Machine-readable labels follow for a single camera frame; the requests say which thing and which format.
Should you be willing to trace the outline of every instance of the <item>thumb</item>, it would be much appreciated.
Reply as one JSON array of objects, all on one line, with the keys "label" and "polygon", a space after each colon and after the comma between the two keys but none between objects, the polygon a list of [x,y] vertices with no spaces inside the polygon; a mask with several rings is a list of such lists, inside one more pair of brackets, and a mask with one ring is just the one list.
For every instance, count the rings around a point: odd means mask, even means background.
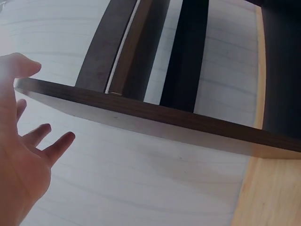
[{"label": "thumb", "polygon": [[15,78],[27,78],[38,73],[40,69],[40,63],[20,53],[0,56],[0,85],[2,80],[13,81]]}]

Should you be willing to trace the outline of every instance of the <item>white floor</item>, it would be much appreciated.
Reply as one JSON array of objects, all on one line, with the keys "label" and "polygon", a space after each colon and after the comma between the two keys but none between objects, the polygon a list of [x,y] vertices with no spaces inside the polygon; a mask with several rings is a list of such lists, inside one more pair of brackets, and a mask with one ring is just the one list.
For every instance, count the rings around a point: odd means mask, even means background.
[{"label": "white floor", "polygon": [[[144,101],[159,104],[182,0],[171,0]],[[252,126],[258,74],[254,5],[210,0],[197,114]]]},{"label": "white floor", "polygon": [[35,79],[75,86],[110,0],[9,0],[0,12],[0,55],[43,64]]},{"label": "white floor", "polygon": [[66,115],[28,100],[20,134],[50,122],[46,147],[77,138],[22,226],[229,226],[248,157]]}]

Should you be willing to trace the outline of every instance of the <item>light wooden surface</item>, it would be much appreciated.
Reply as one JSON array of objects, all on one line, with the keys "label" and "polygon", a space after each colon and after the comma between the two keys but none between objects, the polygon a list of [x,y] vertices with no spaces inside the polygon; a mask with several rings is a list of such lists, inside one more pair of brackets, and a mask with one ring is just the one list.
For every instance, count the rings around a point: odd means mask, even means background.
[{"label": "light wooden surface", "polygon": [[[265,41],[261,9],[256,9],[259,79],[254,126],[262,128],[265,92]],[[301,161],[251,157],[231,226],[301,225]]]},{"label": "light wooden surface", "polygon": [[265,105],[266,87],[266,57],[265,39],[262,12],[260,7],[256,7],[257,33],[258,33],[258,81],[257,81],[257,105],[254,127],[262,129]]}]

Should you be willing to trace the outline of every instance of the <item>hand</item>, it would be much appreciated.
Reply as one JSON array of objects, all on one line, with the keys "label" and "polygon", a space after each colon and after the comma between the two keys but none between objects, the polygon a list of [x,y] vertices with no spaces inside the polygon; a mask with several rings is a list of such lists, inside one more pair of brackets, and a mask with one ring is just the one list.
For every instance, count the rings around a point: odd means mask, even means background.
[{"label": "hand", "polygon": [[63,135],[41,151],[36,146],[51,131],[49,124],[18,135],[17,121],[26,101],[16,103],[14,78],[30,77],[41,65],[21,54],[0,57],[0,225],[18,225],[47,191],[51,167],[72,144],[75,135]]}]

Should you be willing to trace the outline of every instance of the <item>furniture frame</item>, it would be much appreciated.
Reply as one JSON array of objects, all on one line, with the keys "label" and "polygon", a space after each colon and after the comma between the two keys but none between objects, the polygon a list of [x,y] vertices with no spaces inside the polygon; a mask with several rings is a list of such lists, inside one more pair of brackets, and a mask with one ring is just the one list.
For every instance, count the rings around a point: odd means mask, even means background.
[{"label": "furniture frame", "polygon": [[28,78],[16,89],[63,112],[123,129],[260,158],[301,159],[301,103],[291,103],[301,96],[298,7],[293,1],[286,7],[277,0],[253,3],[262,7],[265,31],[266,70],[260,75],[266,85],[259,83],[257,106],[264,111],[263,129],[193,113],[208,0],[183,1],[160,105],[142,101],[169,0],[111,0],[75,87]]}]

